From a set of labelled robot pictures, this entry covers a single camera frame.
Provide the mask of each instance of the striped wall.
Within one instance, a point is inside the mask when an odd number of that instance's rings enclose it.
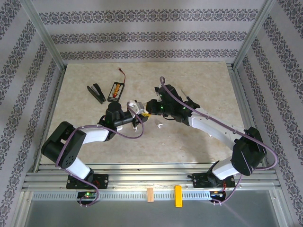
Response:
[[[66,63],[232,63],[265,0],[35,0]]]
[[[59,70],[18,0],[0,1],[0,227],[41,143]]]
[[[254,122],[279,157],[295,226],[303,226],[303,1],[278,0],[238,68]]]

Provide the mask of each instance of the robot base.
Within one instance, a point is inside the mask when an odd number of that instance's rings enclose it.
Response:
[[[97,188],[99,189],[107,189],[108,185],[108,175],[107,174],[94,174],[93,180],[91,182]],[[68,176],[67,183],[66,183],[67,189],[81,189],[81,190],[90,190],[94,189],[92,186],[85,184],[81,181],[78,181],[76,178],[72,176]]]
[[[234,188],[236,186],[235,184],[235,179],[233,176],[228,176],[224,180],[217,181],[217,185],[213,185],[209,180],[208,180],[208,173],[197,173],[197,174],[192,174],[190,178],[193,180],[193,185],[194,188],[223,188],[223,183],[226,183],[227,188]]]

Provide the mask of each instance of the wooden block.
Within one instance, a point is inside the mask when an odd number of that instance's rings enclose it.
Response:
[[[154,202],[153,188],[147,188],[147,202]]]
[[[175,202],[176,207],[182,207],[182,187],[180,185],[175,186]]]

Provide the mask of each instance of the battery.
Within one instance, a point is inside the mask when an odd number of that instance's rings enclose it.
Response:
[[[119,102],[124,89],[124,83],[114,82],[112,89],[108,95],[107,100],[109,102]]]

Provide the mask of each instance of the white plastic piece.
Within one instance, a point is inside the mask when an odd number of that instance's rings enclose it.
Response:
[[[82,129],[81,131],[86,133],[86,137],[84,139],[83,144],[91,143],[95,141],[103,142],[106,140],[109,133],[108,130],[101,128]]]
[[[156,123],[156,125],[157,125],[157,127],[160,129],[161,128],[161,126],[163,125],[163,123],[162,122],[160,122],[159,120],[157,120],[157,119],[155,119],[155,123]]]
[[[199,112],[202,112],[206,115],[211,116],[203,108],[199,108],[197,110]],[[216,117],[213,117],[213,118],[223,122],[224,124],[227,124],[228,126],[232,127],[233,129],[235,129],[237,131],[240,131],[240,132],[244,133],[243,128],[235,127],[233,125],[225,123],[224,121],[222,121],[222,120],[220,120]],[[200,129],[202,131],[205,131],[209,135],[212,135],[216,139],[218,139],[221,142],[223,142],[224,144],[226,144],[229,147],[230,150],[233,150],[233,146],[235,144],[234,140],[241,138],[240,135],[234,134],[232,131],[224,128],[223,126],[220,126],[217,123],[215,123],[215,122],[213,122],[209,119],[206,119],[206,118],[204,118],[201,115],[198,115],[196,113],[193,113],[193,115],[191,117],[189,117],[188,121],[189,121],[190,126],[192,126],[193,128],[197,128],[197,129]]]
[[[141,109],[142,107],[143,107],[142,103],[137,103],[135,101],[129,101],[128,108],[131,109],[132,111],[134,111],[136,114],[145,113],[145,110]]]
[[[239,172],[232,166],[231,156],[223,161],[219,161],[213,167],[213,174],[220,180],[224,180],[228,176],[238,174]]]
[[[86,166],[79,158],[76,158],[73,164],[66,168],[72,175],[84,179],[89,174],[89,167]]]

